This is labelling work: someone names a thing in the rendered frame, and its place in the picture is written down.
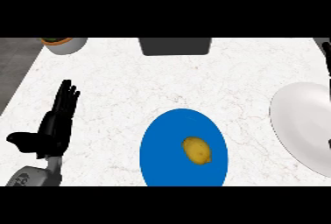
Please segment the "white plate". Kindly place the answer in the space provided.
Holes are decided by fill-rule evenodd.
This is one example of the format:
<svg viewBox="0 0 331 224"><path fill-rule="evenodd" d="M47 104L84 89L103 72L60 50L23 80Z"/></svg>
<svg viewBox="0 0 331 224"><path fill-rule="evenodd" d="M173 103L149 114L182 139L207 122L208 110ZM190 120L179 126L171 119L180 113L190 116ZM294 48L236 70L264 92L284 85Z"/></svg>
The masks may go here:
<svg viewBox="0 0 331 224"><path fill-rule="evenodd" d="M276 138L294 159L331 178L331 99L328 87L297 82L275 93L269 107Z"/></svg>

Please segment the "blue plate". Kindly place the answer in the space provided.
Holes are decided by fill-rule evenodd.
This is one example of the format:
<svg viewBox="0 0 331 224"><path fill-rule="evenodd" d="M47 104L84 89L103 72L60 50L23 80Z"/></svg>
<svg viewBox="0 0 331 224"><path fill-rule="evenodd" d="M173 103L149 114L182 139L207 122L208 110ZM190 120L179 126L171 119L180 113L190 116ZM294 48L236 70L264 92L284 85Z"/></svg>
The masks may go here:
<svg viewBox="0 0 331 224"><path fill-rule="evenodd" d="M188 137L211 148L211 162L195 164L183 151ZM222 186L227 172L227 148L213 120L198 111L176 108L146 128L139 147L139 167L148 186Z"/></svg>

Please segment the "dark grey box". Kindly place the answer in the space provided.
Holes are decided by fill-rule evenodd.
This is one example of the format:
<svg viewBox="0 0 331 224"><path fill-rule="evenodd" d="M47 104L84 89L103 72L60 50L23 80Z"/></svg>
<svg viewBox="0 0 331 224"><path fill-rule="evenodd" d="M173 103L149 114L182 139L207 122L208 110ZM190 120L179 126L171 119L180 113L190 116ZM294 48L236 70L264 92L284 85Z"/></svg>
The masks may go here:
<svg viewBox="0 0 331 224"><path fill-rule="evenodd" d="M139 38L145 56L205 55L211 38Z"/></svg>

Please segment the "yellow lemon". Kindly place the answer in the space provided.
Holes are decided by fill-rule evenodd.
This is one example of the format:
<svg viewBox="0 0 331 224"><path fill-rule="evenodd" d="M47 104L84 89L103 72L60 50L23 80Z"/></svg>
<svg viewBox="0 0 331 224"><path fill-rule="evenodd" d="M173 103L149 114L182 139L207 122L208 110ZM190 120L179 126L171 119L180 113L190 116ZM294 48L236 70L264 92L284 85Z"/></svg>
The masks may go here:
<svg viewBox="0 0 331 224"><path fill-rule="evenodd" d="M201 138L188 136L182 142L182 148L188 159L196 165L204 165L211 162L211 148Z"/></svg>

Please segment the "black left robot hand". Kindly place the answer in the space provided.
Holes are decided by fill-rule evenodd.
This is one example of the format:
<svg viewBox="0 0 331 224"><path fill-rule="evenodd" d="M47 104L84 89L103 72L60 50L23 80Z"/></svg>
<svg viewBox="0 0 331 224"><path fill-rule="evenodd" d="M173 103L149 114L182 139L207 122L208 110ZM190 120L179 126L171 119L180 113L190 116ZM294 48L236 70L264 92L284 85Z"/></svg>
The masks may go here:
<svg viewBox="0 0 331 224"><path fill-rule="evenodd" d="M35 153L35 158L62 157L68 149L72 118L80 92L71 80L63 80L56 92L52 109L46 112L37 133L13 132L6 141L22 153Z"/></svg>

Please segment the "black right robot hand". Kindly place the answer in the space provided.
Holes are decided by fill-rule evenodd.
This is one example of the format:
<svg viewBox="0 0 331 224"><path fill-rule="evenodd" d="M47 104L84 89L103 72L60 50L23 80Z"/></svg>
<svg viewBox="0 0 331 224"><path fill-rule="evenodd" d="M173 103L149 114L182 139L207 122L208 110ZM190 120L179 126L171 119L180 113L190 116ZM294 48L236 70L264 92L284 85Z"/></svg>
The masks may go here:
<svg viewBox="0 0 331 224"><path fill-rule="evenodd" d="M328 70L329 77L331 77L331 44L328 42L322 43L322 49L323 49L323 52L325 52L326 70Z"/></svg>

